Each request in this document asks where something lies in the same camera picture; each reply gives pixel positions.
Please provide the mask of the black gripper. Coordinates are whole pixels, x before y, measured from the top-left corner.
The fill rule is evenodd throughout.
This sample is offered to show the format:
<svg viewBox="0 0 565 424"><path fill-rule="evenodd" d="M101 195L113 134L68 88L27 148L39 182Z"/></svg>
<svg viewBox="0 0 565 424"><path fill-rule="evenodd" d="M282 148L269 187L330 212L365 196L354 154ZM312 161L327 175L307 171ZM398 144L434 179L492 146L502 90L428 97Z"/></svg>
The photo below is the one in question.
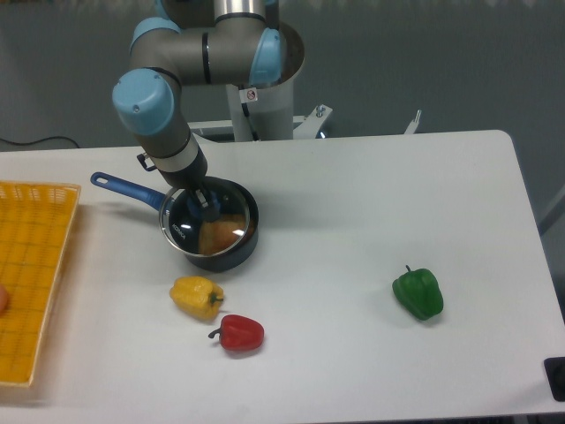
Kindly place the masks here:
<svg viewBox="0 0 565 424"><path fill-rule="evenodd" d="M175 188L194 189L207 174L207 159L200 148L195 152L186 149L169 158L152 158L142 153L137 159L145 171L158 170ZM187 207L191 212L200 212L203 221L217 221L221 215L216 193L203 185L196 191L187 191Z"/></svg>

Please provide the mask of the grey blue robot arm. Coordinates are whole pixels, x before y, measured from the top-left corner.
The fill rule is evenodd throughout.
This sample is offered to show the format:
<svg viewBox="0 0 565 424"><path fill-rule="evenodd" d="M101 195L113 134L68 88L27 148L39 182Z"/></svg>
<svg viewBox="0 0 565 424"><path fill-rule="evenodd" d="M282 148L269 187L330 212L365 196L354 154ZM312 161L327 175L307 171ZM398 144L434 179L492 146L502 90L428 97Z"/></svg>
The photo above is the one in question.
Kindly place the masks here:
<svg viewBox="0 0 565 424"><path fill-rule="evenodd" d="M181 111L185 86L264 87L283 75L276 1L158 1L135 28L130 69L112 102L165 181L185 189L208 221L218 206L207 160Z"/></svg>

